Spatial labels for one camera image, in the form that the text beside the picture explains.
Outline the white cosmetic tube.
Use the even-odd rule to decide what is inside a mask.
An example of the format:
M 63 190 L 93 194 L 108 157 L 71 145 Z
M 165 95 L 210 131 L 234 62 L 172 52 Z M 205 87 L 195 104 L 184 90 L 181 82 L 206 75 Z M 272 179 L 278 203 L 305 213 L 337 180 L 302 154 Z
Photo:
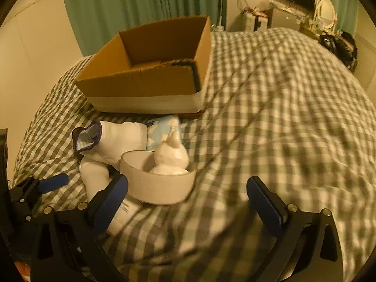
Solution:
M 115 213 L 111 223 L 108 226 L 107 233 L 116 237 L 117 234 L 129 223 L 129 221 L 141 209 L 142 203 L 133 197 L 126 197 L 117 212 Z

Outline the white sock navy cuff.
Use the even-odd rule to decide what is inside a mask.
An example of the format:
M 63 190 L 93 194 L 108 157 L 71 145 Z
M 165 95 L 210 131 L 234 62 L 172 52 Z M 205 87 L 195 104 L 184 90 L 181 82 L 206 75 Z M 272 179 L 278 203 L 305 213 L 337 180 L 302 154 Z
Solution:
M 120 170 L 125 152 L 147 148 L 147 126 L 131 121 L 116 124 L 96 120 L 86 128 L 73 130 L 73 148 L 79 155 Z

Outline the white tape roll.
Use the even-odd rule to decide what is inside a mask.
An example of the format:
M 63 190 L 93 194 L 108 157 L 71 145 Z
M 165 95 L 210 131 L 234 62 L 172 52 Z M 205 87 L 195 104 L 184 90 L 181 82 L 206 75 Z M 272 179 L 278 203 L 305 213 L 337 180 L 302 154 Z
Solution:
M 190 163 L 188 173 L 180 175 L 152 174 L 156 166 L 154 152 L 133 150 L 121 157 L 121 174 L 128 181 L 127 195 L 141 202 L 172 205 L 183 202 L 191 193 L 196 178 L 196 166 Z

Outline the blue floral tissue pack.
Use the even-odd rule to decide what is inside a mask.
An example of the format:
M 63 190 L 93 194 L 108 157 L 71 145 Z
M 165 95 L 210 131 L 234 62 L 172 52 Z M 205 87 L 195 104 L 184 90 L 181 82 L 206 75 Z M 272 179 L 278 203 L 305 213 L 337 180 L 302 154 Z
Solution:
M 180 130 L 180 119 L 177 115 L 147 121 L 147 150 L 154 150 L 161 142 L 166 141 L 169 133 L 174 130 Z

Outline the checkered bed cover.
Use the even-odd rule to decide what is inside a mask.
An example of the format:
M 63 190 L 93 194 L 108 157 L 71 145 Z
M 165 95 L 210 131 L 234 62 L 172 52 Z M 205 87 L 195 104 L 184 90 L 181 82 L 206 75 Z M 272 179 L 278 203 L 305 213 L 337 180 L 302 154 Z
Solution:
M 331 210 L 353 280 L 375 248 L 375 106 L 300 32 L 214 32 L 211 48 L 205 111 L 180 128 L 194 189 L 142 207 L 108 257 L 129 281 L 246 281 L 273 243 L 245 190 L 259 176 L 286 203 Z

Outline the brown cardboard box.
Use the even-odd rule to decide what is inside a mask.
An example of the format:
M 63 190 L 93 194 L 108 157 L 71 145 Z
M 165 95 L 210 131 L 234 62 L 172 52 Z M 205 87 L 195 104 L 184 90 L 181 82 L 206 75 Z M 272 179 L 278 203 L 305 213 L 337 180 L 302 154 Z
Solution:
M 211 67 L 210 18 L 178 17 L 118 32 L 75 83 L 98 111 L 196 114 L 204 108 Z

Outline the large green curtain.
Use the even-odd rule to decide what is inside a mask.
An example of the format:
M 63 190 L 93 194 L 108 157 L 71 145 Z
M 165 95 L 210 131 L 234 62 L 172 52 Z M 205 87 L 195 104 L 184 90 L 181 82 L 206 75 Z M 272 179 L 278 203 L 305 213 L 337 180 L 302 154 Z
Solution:
M 206 15 L 226 23 L 225 0 L 64 0 L 84 56 L 95 54 L 119 31 L 157 20 Z

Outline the black garbage bag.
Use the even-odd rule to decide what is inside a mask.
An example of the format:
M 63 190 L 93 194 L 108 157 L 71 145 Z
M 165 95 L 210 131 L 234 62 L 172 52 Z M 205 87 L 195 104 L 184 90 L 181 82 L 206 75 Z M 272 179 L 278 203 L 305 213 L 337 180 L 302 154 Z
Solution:
M 319 43 L 333 53 L 349 69 L 355 72 L 357 66 L 357 46 L 351 34 L 342 31 L 340 35 L 323 33 Z

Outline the wooden dressing table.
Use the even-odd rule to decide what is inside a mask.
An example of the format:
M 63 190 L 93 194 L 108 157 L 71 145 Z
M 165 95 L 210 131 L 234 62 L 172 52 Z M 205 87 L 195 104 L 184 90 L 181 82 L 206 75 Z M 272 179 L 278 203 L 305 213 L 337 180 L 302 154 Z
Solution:
M 332 34 L 332 32 L 329 29 L 320 28 L 317 25 L 313 26 L 300 26 L 300 30 L 302 34 L 308 36 L 311 39 L 319 40 L 319 37 L 324 34 Z

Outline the grey mini fridge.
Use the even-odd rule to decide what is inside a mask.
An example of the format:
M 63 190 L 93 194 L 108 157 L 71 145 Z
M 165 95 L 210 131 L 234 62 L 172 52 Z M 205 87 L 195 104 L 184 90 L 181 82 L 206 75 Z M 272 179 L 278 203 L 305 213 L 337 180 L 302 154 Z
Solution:
M 296 15 L 289 12 L 279 10 L 278 8 L 270 8 L 266 11 L 268 16 L 268 28 L 289 28 L 296 31 L 300 30 L 300 20 Z

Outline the white suitcase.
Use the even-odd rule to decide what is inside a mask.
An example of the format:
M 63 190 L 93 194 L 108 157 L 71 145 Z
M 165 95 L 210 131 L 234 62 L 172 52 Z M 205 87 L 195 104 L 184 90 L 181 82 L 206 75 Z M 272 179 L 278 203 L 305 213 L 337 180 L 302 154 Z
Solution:
M 252 13 L 243 14 L 243 29 L 245 32 L 253 33 L 265 31 L 268 28 L 268 17 L 257 16 Z

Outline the white oval vanity mirror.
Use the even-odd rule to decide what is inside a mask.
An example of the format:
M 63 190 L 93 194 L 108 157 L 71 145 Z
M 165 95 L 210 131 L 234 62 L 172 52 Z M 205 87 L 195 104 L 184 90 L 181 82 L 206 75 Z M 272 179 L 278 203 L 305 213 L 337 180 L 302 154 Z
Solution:
M 320 0 L 315 8 L 314 21 L 318 28 L 330 31 L 335 28 L 338 15 L 330 0 Z

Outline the green curtain by wardrobe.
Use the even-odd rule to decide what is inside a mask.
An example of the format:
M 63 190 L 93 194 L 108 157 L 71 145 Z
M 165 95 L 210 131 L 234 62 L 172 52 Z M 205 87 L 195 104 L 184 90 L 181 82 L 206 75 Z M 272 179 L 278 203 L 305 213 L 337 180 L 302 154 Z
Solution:
M 337 29 L 352 36 L 357 24 L 357 0 L 330 0 L 337 12 Z

